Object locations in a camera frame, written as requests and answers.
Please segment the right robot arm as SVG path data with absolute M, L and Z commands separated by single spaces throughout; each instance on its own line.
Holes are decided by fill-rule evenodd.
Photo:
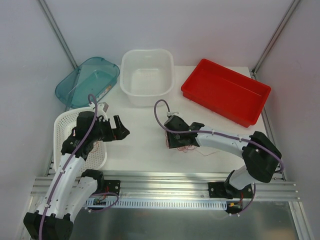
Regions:
M 212 187 L 218 198 L 238 198 L 246 187 L 257 182 L 269 183 L 273 175 L 284 168 L 282 154 L 260 131 L 251 135 L 217 132 L 199 122 L 188 125 L 176 115 L 168 117 L 163 129 L 171 149 L 208 147 L 243 159 L 241 168 L 231 171 L 224 182 Z

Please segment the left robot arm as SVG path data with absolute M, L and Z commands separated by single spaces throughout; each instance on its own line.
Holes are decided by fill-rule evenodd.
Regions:
M 96 142 L 119 141 L 130 134 L 118 115 L 113 119 L 115 127 L 111 126 L 110 119 L 96 111 L 78 114 L 75 127 L 62 144 L 59 167 L 44 199 L 34 212 L 24 216 L 24 226 L 34 240 L 68 240 L 86 200 L 104 191 L 101 171 L 79 171 Z

